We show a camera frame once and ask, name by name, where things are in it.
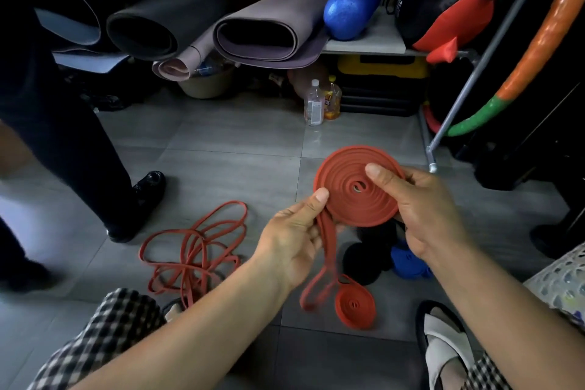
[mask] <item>shelf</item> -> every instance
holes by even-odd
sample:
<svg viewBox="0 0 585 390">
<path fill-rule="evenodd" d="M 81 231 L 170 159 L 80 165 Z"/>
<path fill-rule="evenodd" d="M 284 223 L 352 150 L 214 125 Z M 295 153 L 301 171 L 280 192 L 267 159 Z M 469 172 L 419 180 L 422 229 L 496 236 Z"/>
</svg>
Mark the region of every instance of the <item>shelf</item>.
<svg viewBox="0 0 585 390">
<path fill-rule="evenodd" d="M 394 16 L 379 7 L 370 20 L 369 26 L 352 41 L 336 41 L 330 39 L 323 49 L 325 54 L 383 54 L 383 55 L 425 55 L 406 49 L 394 25 Z"/>
</svg>

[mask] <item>plaid pants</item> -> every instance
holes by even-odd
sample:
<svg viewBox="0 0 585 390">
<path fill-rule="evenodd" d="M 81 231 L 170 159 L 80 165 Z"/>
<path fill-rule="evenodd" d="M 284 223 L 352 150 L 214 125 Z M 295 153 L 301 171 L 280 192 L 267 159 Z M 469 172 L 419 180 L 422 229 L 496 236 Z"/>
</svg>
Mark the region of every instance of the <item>plaid pants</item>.
<svg viewBox="0 0 585 390">
<path fill-rule="evenodd" d="M 583 321 L 559 312 L 585 335 Z M 154 299 L 119 288 L 108 294 L 83 331 L 57 350 L 28 390 L 66 390 L 165 324 Z M 469 371 L 462 390 L 510 390 L 485 354 Z"/>
</svg>

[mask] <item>hand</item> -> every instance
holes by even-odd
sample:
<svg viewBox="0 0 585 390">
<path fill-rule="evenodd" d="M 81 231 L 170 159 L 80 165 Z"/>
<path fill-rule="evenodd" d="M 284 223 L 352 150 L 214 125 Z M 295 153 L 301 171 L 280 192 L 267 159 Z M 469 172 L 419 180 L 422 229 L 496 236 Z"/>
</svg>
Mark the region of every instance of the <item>hand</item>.
<svg viewBox="0 0 585 390">
<path fill-rule="evenodd" d="M 377 164 L 366 165 L 366 175 L 399 203 L 406 225 L 406 242 L 419 258 L 451 242 L 471 243 L 455 202 L 435 175 L 402 167 L 406 180 Z"/>
<path fill-rule="evenodd" d="M 275 271 L 283 273 L 290 290 L 307 278 L 323 245 L 315 218 L 327 199 L 327 188 L 319 188 L 307 199 L 276 213 L 260 235 L 254 256 L 264 257 Z"/>
</svg>

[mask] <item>metal pole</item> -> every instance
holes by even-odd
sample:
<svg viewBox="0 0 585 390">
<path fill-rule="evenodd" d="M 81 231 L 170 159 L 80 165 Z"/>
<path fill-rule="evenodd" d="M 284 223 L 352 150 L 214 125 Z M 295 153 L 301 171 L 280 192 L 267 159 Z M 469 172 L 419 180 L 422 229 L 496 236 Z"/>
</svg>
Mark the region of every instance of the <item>metal pole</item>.
<svg viewBox="0 0 585 390">
<path fill-rule="evenodd" d="M 420 133 L 422 135 L 422 143 L 425 145 L 425 153 L 427 155 L 427 162 L 429 163 L 429 172 L 435 173 L 437 171 L 437 163 L 435 161 L 435 155 L 432 151 L 429 150 L 431 134 L 429 133 L 425 114 L 422 112 L 422 106 L 418 109 L 418 123 L 420 125 Z"/>
<path fill-rule="evenodd" d="M 455 115 L 457 115 L 457 113 L 459 112 L 459 108 L 461 108 L 461 105 L 463 105 L 465 98 L 472 90 L 473 86 L 475 85 L 475 83 L 479 79 L 479 76 L 481 76 L 481 73 L 483 73 L 483 70 L 486 68 L 486 66 L 489 63 L 491 57 L 493 56 L 495 50 L 498 48 L 498 45 L 500 45 L 500 42 L 504 38 L 506 32 L 508 32 L 508 28 L 510 27 L 510 25 L 514 21 L 514 18 L 516 17 L 516 15 L 518 14 L 518 12 L 522 8 L 522 6 L 524 5 L 524 2 L 526 2 L 526 0 L 515 0 L 514 3 L 512 4 L 512 6 L 510 7 L 510 9 L 508 10 L 508 14 L 506 14 L 506 16 L 504 17 L 504 20 L 502 21 L 502 24 L 498 28 L 498 31 L 495 32 L 493 39 L 491 40 L 490 44 L 487 46 L 486 51 L 484 52 L 483 56 L 479 60 L 479 63 L 473 69 L 471 75 L 469 76 L 469 79 L 467 80 L 463 89 L 459 93 L 457 99 L 455 100 L 455 103 L 451 107 L 449 114 L 447 115 L 447 117 L 443 121 L 443 124 L 441 125 L 439 132 L 435 135 L 435 138 L 432 140 L 431 144 L 428 146 L 427 152 L 429 152 L 429 151 L 433 152 L 439 146 L 439 142 L 441 142 L 443 135 L 445 135 L 445 133 L 447 132 L 447 130 L 451 126 L 451 122 L 453 122 Z"/>
</svg>

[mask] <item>sandal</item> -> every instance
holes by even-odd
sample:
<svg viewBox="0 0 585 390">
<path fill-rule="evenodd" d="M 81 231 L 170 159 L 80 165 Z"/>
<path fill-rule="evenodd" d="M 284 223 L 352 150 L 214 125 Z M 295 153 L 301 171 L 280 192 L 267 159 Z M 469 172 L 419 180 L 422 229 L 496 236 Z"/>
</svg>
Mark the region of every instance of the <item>sandal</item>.
<svg viewBox="0 0 585 390">
<path fill-rule="evenodd" d="M 431 311 L 435 308 L 442 310 L 454 322 L 459 331 L 433 316 Z M 421 355 L 425 357 L 427 372 L 427 376 L 422 382 L 422 388 L 427 387 L 426 381 L 428 380 L 429 390 L 443 390 L 441 372 L 445 364 L 453 358 L 458 358 L 466 371 L 472 368 L 475 360 L 465 328 L 457 315 L 445 305 L 433 300 L 423 301 L 418 306 L 415 326 L 418 348 Z"/>
</svg>

